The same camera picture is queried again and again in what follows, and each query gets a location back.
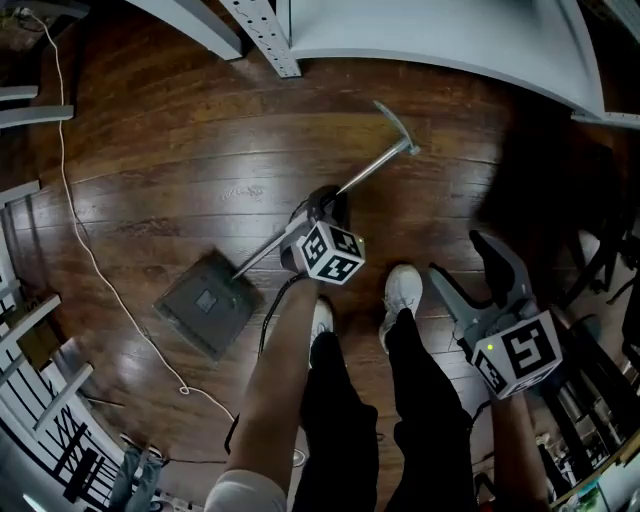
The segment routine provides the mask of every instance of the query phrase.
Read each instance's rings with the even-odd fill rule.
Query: floorboard
[[[247,274],[265,306],[218,364],[181,341],[152,303],[212,250],[241,264],[308,193],[345,182],[396,142],[398,133],[373,100],[398,114],[421,146],[418,156],[398,157],[354,189],[352,227],[366,240],[367,264],[347,286],[326,291],[340,314],[353,383],[380,413],[383,508],[403,465],[393,442],[391,372],[376,334],[385,273],[400,261],[422,272],[417,323],[423,343],[473,413],[486,389],[464,360],[455,342],[460,333],[428,286],[426,269],[438,263],[476,297],[487,296],[482,261],[467,233],[478,225],[476,211],[500,172],[507,135],[564,126],[567,111],[494,80],[394,61],[304,62],[302,78],[280,80],[255,50],[222,62],[128,4],[99,14],[60,38],[67,80],[78,58],[83,62],[74,77],[77,116],[64,125],[76,212],[101,269],[167,359],[190,385],[233,412],[255,364],[266,305],[289,275],[276,255]],[[50,50],[41,74],[37,102],[57,101]],[[536,133],[527,149],[540,153],[545,146]],[[87,391],[125,405],[96,406],[97,413],[113,432],[139,433],[172,458],[224,459],[226,416],[205,398],[178,392],[75,240],[56,127],[6,135],[3,167],[42,183],[40,193],[3,211],[15,268],[36,293],[61,295],[55,320],[69,338],[62,355],[94,365]],[[562,261],[555,266],[566,272]],[[483,458],[492,447],[485,412],[472,436],[474,471],[491,470],[492,459]],[[219,465],[173,463],[160,486],[202,504],[220,471]]]

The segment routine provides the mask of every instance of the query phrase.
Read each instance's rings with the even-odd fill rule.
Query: white sneaker
[[[422,278],[413,265],[397,265],[384,286],[384,307],[387,314],[378,331],[382,348],[388,354],[384,338],[396,323],[398,313],[409,308],[414,318],[422,298]]]
[[[151,445],[148,450],[150,455],[153,455],[157,460],[164,462],[164,455],[162,455],[162,452],[158,448]]]
[[[311,344],[323,332],[333,332],[333,311],[331,304],[326,299],[318,298],[313,310],[313,322],[311,323]]]
[[[127,434],[125,434],[124,432],[120,434],[120,439],[122,439],[122,441],[124,442],[124,444],[127,445],[127,448],[135,448],[136,450],[138,450],[139,452],[142,451],[142,447],[135,443],[133,441],[133,439],[131,439],[131,437],[129,437]]]

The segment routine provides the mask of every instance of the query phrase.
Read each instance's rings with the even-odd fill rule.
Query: person
[[[120,439],[127,449],[111,490],[109,510],[148,512],[151,510],[151,500],[156,492],[160,471],[166,465],[166,461],[158,448],[149,446],[147,460],[138,480],[138,488],[136,492],[132,492],[133,481],[144,450],[127,434],[120,434]]]
[[[305,279],[287,293],[249,382],[230,458],[209,494],[207,512],[287,510],[300,420],[309,459],[294,512],[376,509],[377,411],[362,403],[350,382],[330,304],[318,299],[318,289],[317,281]],[[405,463],[386,510],[474,510],[471,419],[422,345],[414,320],[421,296],[422,280],[413,266],[391,271],[379,335],[401,418],[394,439]],[[544,467],[523,395],[494,401],[492,412],[495,480],[503,509],[549,510]]]

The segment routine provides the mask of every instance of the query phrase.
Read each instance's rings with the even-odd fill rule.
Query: black cable
[[[633,276],[631,279],[629,279],[626,283],[624,283],[620,289],[613,295],[613,297],[611,297],[608,301],[607,304],[609,306],[613,306],[613,304],[620,298],[620,295],[622,295],[624,292],[626,292],[631,286],[633,286],[633,282],[636,280],[635,276]]]
[[[307,206],[307,202],[308,201],[309,201],[309,199],[303,199],[302,201],[300,201],[300,204],[298,204],[298,206],[296,206],[295,210],[293,210],[293,213],[289,217],[289,222],[291,222],[293,219],[295,219],[298,216],[298,213],[300,212],[302,207],[306,207]]]
[[[301,272],[300,274],[296,274],[295,276],[289,278],[282,285],[282,288],[280,288],[278,295],[276,295],[276,298],[273,301],[273,304],[271,304],[271,307],[267,312],[267,316],[264,317],[264,321],[262,322],[262,331],[260,332],[260,344],[258,345],[258,357],[260,357],[260,354],[262,354],[262,351],[264,350],[264,340],[267,336],[267,328],[269,327],[269,322],[271,321],[271,317],[275,313],[276,308],[278,307],[278,304],[280,304],[282,297],[284,297],[284,294],[287,292],[289,288],[291,288],[291,286],[294,283],[300,281],[301,279],[307,279],[308,277],[309,275],[306,272]]]
[[[471,418],[471,426],[469,427],[469,432],[471,432],[473,430],[473,426],[476,423],[476,420],[480,417],[480,415],[482,414],[482,411],[484,411],[487,407],[489,407],[491,405],[491,402],[489,400],[487,400],[486,402],[482,402],[478,408],[476,409],[476,413],[473,415],[473,418]]]
[[[462,339],[462,338],[456,338],[456,327],[458,327],[458,321],[454,320],[453,329],[451,329],[451,339],[449,340],[449,345],[451,345],[451,343],[454,341],[458,343]]]

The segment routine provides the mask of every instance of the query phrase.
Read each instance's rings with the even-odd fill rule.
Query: leg
[[[589,455],[587,454],[587,449],[582,444],[582,439],[580,438],[573,421],[569,418],[567,411],[560,403],[556,390],[547,389],[545,387],[542,389],[542,398],[544,398],[547,407],[553,415],[553,419],[558,424],[560,433],[562,434],[569,453],[571,454],[571,458],[573,459],[572,467],[574,475],[576,475],[576,478],[579,481],[587,478],[591,473],[593,473],[593,466],[589,459]]]
[[[287,292],[247,386],[225,469],[262,475],[280,487],[282,497],[291,481],[317,297],[318,283],[311,279],[298,281]]]
[[[345,510],[373,512],[377,501],[378,412],[360,401],[333,332],[315,339],[311,363],[301,408],[309,460],[293,511],[331,510],[339,496]]]
[[[394,437],[405,463],[387,510],[427,504],[433,510],[475,510],[471,418],[447,376],[422,346],[413,319],[421,296],[422,280],[415,268],[399,265],[391,272],[380,339],[393,372],[396,410],[402,419]]]
[[[148,512],[164,461],[149,454],[142,469],[142,476],[136,492],[127,503],[125,512]]]
[[[547,475],[524,393],[493,399],[491,418],[498,510],[548,511]]]
[[[131,484],[140,464],[141,455],[140,448],[133,445],[129,445],[127,451],[124,452],[124,460],[120,465],[111,491],[110,509],[123,510],[129,498],[131,498]]]

